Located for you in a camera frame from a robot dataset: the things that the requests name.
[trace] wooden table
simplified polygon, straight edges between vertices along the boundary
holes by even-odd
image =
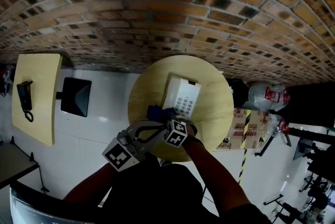
[[[149,105],[163,105],[163,95],[171,75],[180,76],[202,85],[191,120],[198,129],[199,138],[208,151],[214,151],[226,137],[233,118],[231,89],[213,65],[188,55],[175,55],[157,61],[148,67],[133,86],[128,103],[130,124],[147,116]],[[173,162],[190,161],[182,147],[176,149],[158,144],[152,153]]]
[[[21,54],[16,64],[13,86],[13,125],[48,146],[54,144],[54,107],[56,82],[62,57],[59,54]],[[25,118],[17,93],[17,84],[30,86],[33,122]]]

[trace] yellow black striped pole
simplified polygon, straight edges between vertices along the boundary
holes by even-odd
[[[247,158],[247,151],[248,150],[245,148],[245,140],[247,138],[247,132],[248,132],[248,128],[249,128],[250,114],[251,114],[251,110],[247,109],[247,117],[245,119],[243,137],[242,137],[241,147],[240,147],[240,149],[244,149],[244,156],[243,156],[243,161],[242,161],[242,165],[241,165],[241,172],[240,172],[240,175],[239,175],[239,184],[241,182],[241,178],[242,178],[242,174],[243,174],[243,170],[244,170],[244,165],[245,165],[245,160]]]

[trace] white telephone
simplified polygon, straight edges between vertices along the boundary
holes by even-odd
[[[186,119],[190,119],[197,102],[201,85],[179,77],[171,77],[162,109],[174,108]]]

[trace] person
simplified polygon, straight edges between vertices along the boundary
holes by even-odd
[[[182,146],[212,195],[219,217],[202,205],[204,190],[187,167],[179,164],[160,166],[153,155],[122,172],[106,164],[79,183],[64,200],[96,208],[111,188],[97,223],[134,220],[243,223],[250,219],[258,224],[270,223],[250,203],[226,168],[195,138],[190,125],[187,125],[187,133],[189,137]]]

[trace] rectangular wooden table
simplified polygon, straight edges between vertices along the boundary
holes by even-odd
[[[56,83],[61,63],[60,54],[21,54],[16,64],[13,125],[48,146],[54,144]],[[16,85],[24,81],[33,81],[30,86],[33,122],[26,119],[17,92]]]

